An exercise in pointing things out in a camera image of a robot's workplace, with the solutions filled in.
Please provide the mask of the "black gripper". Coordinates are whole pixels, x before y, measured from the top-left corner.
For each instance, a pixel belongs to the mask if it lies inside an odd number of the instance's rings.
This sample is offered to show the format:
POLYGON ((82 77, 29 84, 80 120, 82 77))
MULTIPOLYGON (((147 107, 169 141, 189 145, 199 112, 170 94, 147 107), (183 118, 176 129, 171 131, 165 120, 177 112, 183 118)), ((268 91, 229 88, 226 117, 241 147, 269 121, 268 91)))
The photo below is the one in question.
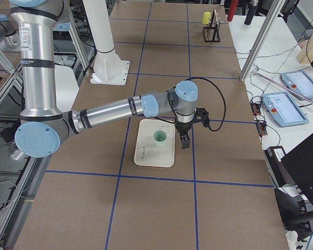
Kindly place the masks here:
POLYGON ((192 123, 182 123, 182 122, 175 122, 175 128, 178 133, 180 133, 180 140, 181 140, 181 147, 182 149, 187 149, 190 147, 190 137, 188 136, 188 131, 192 128, 192 123))

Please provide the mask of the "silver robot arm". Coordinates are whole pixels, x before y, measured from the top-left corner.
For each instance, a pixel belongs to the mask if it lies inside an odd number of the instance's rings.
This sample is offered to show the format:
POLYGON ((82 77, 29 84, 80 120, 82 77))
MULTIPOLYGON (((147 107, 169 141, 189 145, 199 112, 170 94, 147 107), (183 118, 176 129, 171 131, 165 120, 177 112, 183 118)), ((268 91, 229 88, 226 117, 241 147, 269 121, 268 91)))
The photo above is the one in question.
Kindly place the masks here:
POLYGON ((198 88, 181 81, 163 93, 149 92, 92 109, 63 112, 57 108, 53 30, 69 21, 68 1, 11 1, 11 16, 18 23, 25 108, 15 133, 17 147, 42 158, 56 152, 74 134, 122 118, 173 113, 182 148, 194 123, 198 88))

